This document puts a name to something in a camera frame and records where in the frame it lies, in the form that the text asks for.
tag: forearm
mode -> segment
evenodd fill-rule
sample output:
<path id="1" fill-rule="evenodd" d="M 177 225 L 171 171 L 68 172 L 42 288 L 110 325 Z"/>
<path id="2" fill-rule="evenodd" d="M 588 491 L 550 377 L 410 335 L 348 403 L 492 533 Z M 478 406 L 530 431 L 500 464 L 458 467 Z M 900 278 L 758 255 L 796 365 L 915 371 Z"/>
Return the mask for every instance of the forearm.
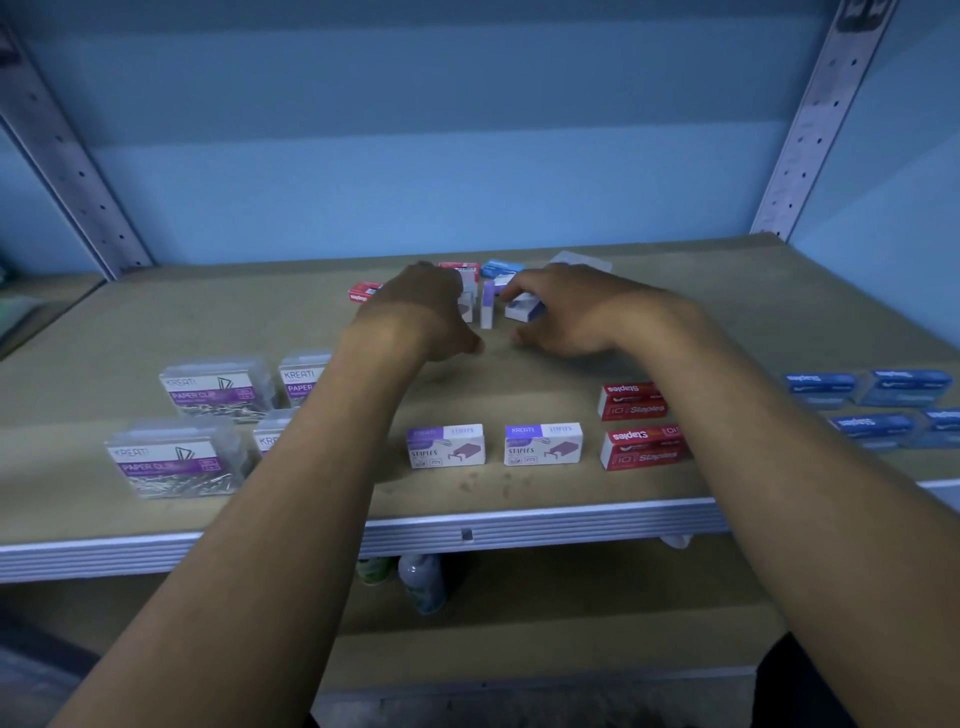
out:
<path id="1" fill-rule="evenodd" d="M 306 404 L 54 725 L 299 726 L 424 353 L 354 325 Z"/>
<path id="2" fill-rule="evenodd" d="M 697 306 L 647 308 L 624 346 L 670 402 L 737 541 L 854 716 L 944 716 L 956 696 L 942 676 L 956 674 L 960 650 L 956 514 L 796 404 Z"/>

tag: person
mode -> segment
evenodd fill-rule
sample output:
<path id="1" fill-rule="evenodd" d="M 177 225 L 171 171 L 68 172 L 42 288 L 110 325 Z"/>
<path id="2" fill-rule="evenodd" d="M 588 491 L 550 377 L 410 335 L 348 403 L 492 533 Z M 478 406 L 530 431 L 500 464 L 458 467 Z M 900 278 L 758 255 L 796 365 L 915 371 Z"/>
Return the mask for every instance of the person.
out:
<path id="1" fill-rule="evenodd" d="M 460 291 L 455 272 L 419 263 L 360 307 L 283 436 L 54 728 L 303 724 L 400 400 L 424 362 L 484 348 Z M 502 296 L 521 291 L 546 313 L 516 329 L 518 345 L 620 349 L 670 402 L 796 636 L 764 661 L 780 667 L 758 672 L 756 725 L 957 724 L 957 514 L 802 409 L 695 302 L 556 264 L 518 274 Z"/>

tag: floor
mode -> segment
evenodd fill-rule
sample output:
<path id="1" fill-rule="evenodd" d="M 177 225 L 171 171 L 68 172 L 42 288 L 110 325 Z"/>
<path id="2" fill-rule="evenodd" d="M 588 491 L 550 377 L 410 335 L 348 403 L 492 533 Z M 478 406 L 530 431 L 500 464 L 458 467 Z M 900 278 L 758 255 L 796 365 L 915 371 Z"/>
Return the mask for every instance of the floor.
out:
<path id="1" fill-rule="evenodd" d="M 322 728 L 748 728 L 754 678 L 724 677 L 322 703 Z"/>

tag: white bottle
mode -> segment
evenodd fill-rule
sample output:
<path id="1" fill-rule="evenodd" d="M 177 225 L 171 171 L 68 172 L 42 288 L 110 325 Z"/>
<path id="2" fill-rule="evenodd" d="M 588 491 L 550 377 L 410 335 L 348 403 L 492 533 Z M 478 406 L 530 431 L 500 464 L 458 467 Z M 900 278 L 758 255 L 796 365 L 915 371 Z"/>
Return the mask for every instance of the white bottle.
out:
<path id="1" fill-rule="evenodd" d="M 401 556 L 396 571 L 422 615 L 433 614 L 446 604 L 444 574 L 438 554 L 413 553 Z"/>

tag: person's leg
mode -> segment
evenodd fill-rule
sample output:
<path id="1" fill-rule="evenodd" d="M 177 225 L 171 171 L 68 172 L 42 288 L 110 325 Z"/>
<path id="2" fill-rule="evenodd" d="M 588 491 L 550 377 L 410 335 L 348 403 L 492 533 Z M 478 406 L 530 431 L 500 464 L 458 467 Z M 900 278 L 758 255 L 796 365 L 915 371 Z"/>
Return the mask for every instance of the person's leg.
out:
<path id="1" fill-rule="evenodd" d="M 756 669 L 753 728 L 856 728 L 793 634 Z"/>

